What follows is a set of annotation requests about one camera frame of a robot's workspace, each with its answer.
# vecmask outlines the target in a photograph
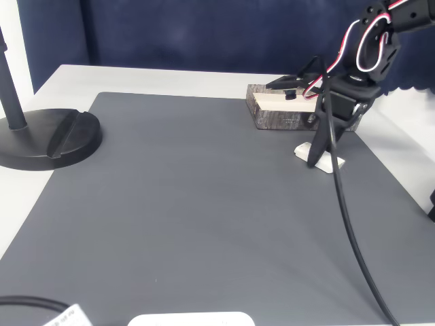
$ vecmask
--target blue backdrop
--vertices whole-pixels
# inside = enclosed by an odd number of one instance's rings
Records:
[[[291,74],[327,62],[369,0],[18,0],[34,91],[62,64]],[[401,34],[386,81],[435,90],[435,27]]]

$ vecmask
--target black cable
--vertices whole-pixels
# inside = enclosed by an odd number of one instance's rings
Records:
[[[337,145],[335,140],[335,131],[334,131],[334,121],[332,117],[332,104],[331,104],[331,94],[330,94],[330,81],[328,74],[326,73],[326,65],[322,58],[320,58],[321,68],[323,70],[323,89],[324,89],[324,95],[322,96],[324,99],[324,107],[326,110],[326,117],[328,119],[328,125],[329,125],[329,137],[330,137],[330,153],[332,158],[332,170],[334,172],[334,181],[335,181],[335,189],[337,192],[338,197],[338,203],[340,205],[340,211],[341,215],[343,216],[343,222],[345,224],[345,229],[347,236],[349,238],[349,241],[352,246],[353,254],[355,255],[355,258],[358,262],[358,265],[360,265],[361,272],[364,275],[364,278],[366,279],[366,282],[368,286],[370,287],[370,290],[373,293],[373,296],[375,297],[379,307],[381,308],[384,315],[387,317],[387,319],[390,321],[390,323],[393,326],[400,326],[400,324],[397,322],[397,320],[394,318],[393,314],[389,311],[389,308],[387,307],[387,304],[383,300],[381,294],[379,293],[379,290],[377,289],[375,282],[373,281],[372,276],[370,275],[370,272],[368,271],[367,265],[364,261],[364,258],[362,257],[360,248],[358,246],[358,243],[356,241],[355,234],[353,233],[352,224],[349,218],[349,213],[347,211],[347,205],[345,200],[345,195],[343,193],[343,185],[341,183],[341,176],[340,176],[340,170],[338,167],[338,161],[337,161]]]
[[[43,297],[29,297],[25,295],[7,295],[0,297],[0,306],[28,306],[38,307],[56,312],[64,312],[69,305],[63,302],[45,299]]]

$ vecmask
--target white label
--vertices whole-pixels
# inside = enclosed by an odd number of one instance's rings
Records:
[[[92,324],[80,306],[75,304],[44,326],[92,326]]]

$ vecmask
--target wooden base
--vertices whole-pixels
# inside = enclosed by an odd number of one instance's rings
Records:
[[[266,85],[248,85],[246,103],[258,129],[317,130],[315,101],[306,101],[302,89],[287,101],[283,90],[267,90]],[[360,119],[347,131],[355,131]]]

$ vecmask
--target white table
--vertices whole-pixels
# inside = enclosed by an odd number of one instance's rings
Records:
[[[100,92],[245,98],[247,84],[265,84],[278,77],[64,65],[24,110],[72,108],[87,111]],[[435,130],[435,123],[431,125],[435,121],[435,110],[429,110],[433,104],[435,99],[427,92],[397,90],[377,100],[358,129],[367,146],[426,212],[432,207],[429,195],[435,189],[433,133],[430,137]],[[0,257],[51,174],[52,171],[28,172],[0,167]]]

